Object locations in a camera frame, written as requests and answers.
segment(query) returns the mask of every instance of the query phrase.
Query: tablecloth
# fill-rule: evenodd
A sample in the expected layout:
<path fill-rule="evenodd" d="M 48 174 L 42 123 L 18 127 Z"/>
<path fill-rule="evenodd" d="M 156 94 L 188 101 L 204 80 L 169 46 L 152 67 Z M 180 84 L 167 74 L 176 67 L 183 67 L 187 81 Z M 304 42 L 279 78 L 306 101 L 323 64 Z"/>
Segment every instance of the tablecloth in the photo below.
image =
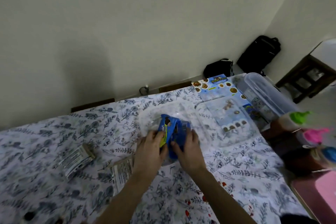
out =
<path fill-rule="evenodd" d="M 0 219 L 18 223 L 29 211 L 35 223 L 93 222 L 113 194 L 107 166 L 133 154 L 140 136 L 136 118 L 149 106 L 176 100 L 202 102 L 187 87 L 168 93 L 117 101 L 0 132 Z M 211 133 L 214 142 L 221 136 Z M 70 182 L 55 165 L 83 142 L 97 158 Z M 260 224 L 280 223 L 284 213 L 307 215 L 286 185 L 283 162 L 260 134 L 231 146 L 203 152 L 218 183 Z M 131 223 L 218 223 L 202 192 L 176 162 L 162 167 Z"/>

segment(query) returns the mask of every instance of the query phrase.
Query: person's left hand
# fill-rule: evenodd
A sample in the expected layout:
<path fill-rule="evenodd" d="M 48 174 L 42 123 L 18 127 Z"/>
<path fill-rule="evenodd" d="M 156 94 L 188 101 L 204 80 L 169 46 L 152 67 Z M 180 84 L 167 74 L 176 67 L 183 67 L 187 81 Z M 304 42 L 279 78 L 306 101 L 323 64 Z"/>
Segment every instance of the person's left hand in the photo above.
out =
<path fill-rule="evenodd" d="M 165 144 L 160 153 L 160 141 L 164 132 L 149 131 L 146 137 L 138 141 L 135 157 L 133 175 L 145 181 L 148 186 L 155 178 L 162 162 L 167 157 L 168 146 Z"/>

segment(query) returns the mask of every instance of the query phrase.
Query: black bag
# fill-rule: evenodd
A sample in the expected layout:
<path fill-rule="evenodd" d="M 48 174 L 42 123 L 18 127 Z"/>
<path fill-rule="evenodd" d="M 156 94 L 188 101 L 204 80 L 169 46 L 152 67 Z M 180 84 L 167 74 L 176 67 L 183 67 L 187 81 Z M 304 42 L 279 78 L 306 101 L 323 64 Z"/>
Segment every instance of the black bag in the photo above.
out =
<path fill-rule="evenodd" d="M 263 75 L 262 70 L 281 50 L 279 40 L 260 35 L 240 56 L 237 65 L 245 72 Z"/>
<path fill-rule="evenodd" d="M 233 61 L 229 59 L 221 59 L 207 65 L 203 71 L 204 78 L 214 77 L 216 75 L 225 74 L 226 77 L 233 75 Z"/>

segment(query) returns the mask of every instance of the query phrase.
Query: forearm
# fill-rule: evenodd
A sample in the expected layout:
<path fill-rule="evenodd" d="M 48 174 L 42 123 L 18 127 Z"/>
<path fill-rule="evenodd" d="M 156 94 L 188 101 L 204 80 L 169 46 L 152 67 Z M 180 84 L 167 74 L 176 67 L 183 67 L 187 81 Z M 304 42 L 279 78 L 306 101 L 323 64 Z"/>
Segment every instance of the forearm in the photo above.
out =
<path fill-rule="evenodd" d="M 218 184 L 209 171 L 204 169 L 192 175 L 191 178 L 203 192 L 221 224 L 255 224 L 248 213 Z"/>
<path fill-rule="evenodd" d="M 150 183 L 132 175 L 121 192 L 110 202 L 96 224 L 128 223 Z"/>

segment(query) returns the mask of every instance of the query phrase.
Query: pink bottle cap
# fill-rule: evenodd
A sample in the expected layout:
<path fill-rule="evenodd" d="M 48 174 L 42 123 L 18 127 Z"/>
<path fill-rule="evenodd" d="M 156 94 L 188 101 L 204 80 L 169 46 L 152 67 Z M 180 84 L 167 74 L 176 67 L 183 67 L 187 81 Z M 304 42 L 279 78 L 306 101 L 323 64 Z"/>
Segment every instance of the pink bottle cap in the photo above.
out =
<path fill-rule="evenodd" d="M 323 137 L 322 135 L 324 133 L 329 132 L 330 130 L 328 128 L 323 129 L 308 129 L 306 130 L 303 135 L 307 141 L 313 142 L 313 143 L 322 143 Z"/>

